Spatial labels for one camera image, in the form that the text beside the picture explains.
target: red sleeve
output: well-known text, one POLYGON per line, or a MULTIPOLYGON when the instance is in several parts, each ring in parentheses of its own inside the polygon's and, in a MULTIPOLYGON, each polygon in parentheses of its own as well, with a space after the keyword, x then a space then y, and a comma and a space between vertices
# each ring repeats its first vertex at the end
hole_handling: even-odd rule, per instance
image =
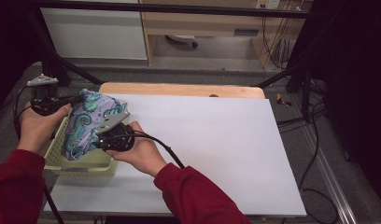
POLYGON ((154 183, 181 224, 250 223, 228 195, 191 167, 169 163, 154 183))
POLYGON ((0 223, 36 223, 42 206, 45 159, 16 149, 0 164, 0 223))

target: white board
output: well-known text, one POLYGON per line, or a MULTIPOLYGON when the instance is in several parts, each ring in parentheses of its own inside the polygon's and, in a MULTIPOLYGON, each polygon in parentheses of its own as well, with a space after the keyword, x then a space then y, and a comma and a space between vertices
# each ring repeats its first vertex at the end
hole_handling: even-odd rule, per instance
MULTIPOLYGON (((127 101, 130 120, 208 176, 244 214, 306 215, 268 100, 110 95, 127 101)), ((170 214, 152 181, 119 162, 112 177, 60 176, 51 195, 59 211, 170 214)))

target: blue patterned fabric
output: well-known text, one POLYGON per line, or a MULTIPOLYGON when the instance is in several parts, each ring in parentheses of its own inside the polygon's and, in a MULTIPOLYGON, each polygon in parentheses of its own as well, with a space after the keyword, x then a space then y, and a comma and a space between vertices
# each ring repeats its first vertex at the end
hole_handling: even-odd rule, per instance
POLYGON ((122 113, 127 104, 99 92, 82 90, 85 100, 76 104, 69 117, 65 131, 62 155, 70 161, 79 160, 88 151, 95 149, 92 142, 98 141, 95 128, 104 115, 122 113))

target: light green basket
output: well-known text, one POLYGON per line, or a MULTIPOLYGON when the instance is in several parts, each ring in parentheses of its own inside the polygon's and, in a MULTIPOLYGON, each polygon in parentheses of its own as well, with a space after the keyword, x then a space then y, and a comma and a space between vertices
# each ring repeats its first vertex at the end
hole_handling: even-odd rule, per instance
POLYGON ((113 160, 103 150, 95 149, 83 155, 78 161, 69 161, 62 156, 65 130, 69 118, 64 118, 56 137, 51 142, 45 155, 45 169, 58 175, 113 175, 117 161, 113 160))

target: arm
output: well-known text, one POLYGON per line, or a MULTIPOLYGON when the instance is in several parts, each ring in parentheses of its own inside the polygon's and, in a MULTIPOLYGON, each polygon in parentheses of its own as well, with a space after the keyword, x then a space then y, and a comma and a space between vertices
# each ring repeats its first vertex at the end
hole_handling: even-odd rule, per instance
MULTIPOLYGON (((130 125, 143 132, 138 123, 130 125)), ((182 224, 250 223, 210 179, 191 167, 179 169, 172 163, 167 164, 149 139, 137 137, 131 150, 108 150, 107 153, 155 177, 154 183, 162 191, 167 207, 182 224)))
POLYGON ((21 114, 18 149, 0 164, 0 223, 37 222, 45 186, 45 145, 68 111, 69 105, 46 117, 32 109, 21 114))

